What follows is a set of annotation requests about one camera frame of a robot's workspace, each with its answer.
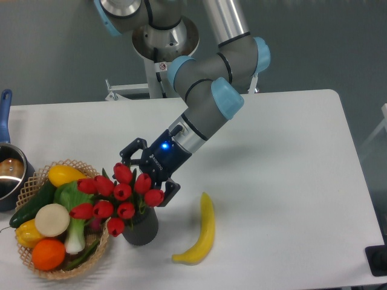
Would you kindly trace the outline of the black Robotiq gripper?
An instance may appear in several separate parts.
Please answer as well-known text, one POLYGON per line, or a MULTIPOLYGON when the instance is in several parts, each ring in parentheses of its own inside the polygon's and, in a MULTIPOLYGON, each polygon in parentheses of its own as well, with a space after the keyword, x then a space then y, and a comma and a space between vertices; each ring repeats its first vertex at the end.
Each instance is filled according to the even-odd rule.
POLYGON ((136 138, 119 153, 121 163, 128 168, 138 166, 151 177, 151 207, 165 207, 181 186, 170 177, 192 154, 183 149, 165 130, 149 147, 147 141, 136 138), (139 158, 133 155, 141 150, 139 158))

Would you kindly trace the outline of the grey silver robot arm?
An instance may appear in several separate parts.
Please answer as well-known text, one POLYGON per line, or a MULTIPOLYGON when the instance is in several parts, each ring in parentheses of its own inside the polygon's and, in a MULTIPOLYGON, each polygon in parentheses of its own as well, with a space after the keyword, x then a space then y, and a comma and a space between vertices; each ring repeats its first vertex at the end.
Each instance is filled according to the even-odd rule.
POLYGON ((134 48, 154 66, 166 64, 157 77, 161 92, 171 88, 186 110, 151 144, 138 138, 121 152, 122 161, 139 166, 164 189, 165 206, 179 191, 171 178, 206 141, 242 108, 233 84, 256 80, 270 64, 265 41, 250 34, 239 1, 204 1, 218 44, 216 56, 195 60, 196 26, 182 14, 181 1, 96 1, 101 20, 113 35, 132 33, 134 48))

